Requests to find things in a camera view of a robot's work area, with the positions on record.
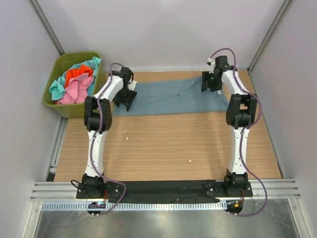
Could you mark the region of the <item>blue-grey t shirt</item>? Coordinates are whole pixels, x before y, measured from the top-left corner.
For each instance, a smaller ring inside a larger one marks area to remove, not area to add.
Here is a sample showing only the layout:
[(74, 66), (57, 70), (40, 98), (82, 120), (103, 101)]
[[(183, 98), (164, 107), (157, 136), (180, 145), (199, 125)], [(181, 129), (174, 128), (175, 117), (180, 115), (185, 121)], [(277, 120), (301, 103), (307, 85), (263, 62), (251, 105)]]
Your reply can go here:
[(201, 91), (202, 78), (137, 83), (137, 96), (127, 111), (124, 105), (114, 107), (115, 116), (147, 116), (225, 112), (228, 100), (223, 91)]

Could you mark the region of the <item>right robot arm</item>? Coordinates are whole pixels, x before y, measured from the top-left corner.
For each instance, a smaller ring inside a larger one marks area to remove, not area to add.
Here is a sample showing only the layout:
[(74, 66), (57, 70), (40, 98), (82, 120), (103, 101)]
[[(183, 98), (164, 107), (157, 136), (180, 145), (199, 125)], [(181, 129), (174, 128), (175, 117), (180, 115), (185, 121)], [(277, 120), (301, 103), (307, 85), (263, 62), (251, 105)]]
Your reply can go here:
[(229, 65), (227, 56), (207, 60), (208, 71), (202, 73), (204, 92), (219, 91), (225, 85), (230, 92), (226, 111), (226, 123), (232, 132), (230, 162), (223, 182), (216, 182), (213, 188), (223, 196), (253, 196), (248, 180), (246, 165), (247, 141), (250, 125), (255, 121), (257, 100), (243, 85), (234, 66)]

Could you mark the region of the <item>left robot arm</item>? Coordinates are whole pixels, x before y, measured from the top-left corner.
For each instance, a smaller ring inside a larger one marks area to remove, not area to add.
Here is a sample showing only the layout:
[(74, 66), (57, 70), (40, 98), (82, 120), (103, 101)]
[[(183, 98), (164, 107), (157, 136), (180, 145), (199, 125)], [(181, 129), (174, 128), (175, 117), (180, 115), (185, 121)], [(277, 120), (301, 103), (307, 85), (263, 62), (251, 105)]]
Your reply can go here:
[(85, 173), (78, 188), (84, 195), (100, 198), (105, 192), (103, 152), (105, 139), (112, 125), (111, 103), (124, 105), (129, 111), (137, 92), (134, 73), (121, 66), (112, 70), (104, 86), (84, 102), (84, 125), (88, 131), (89, 152)]

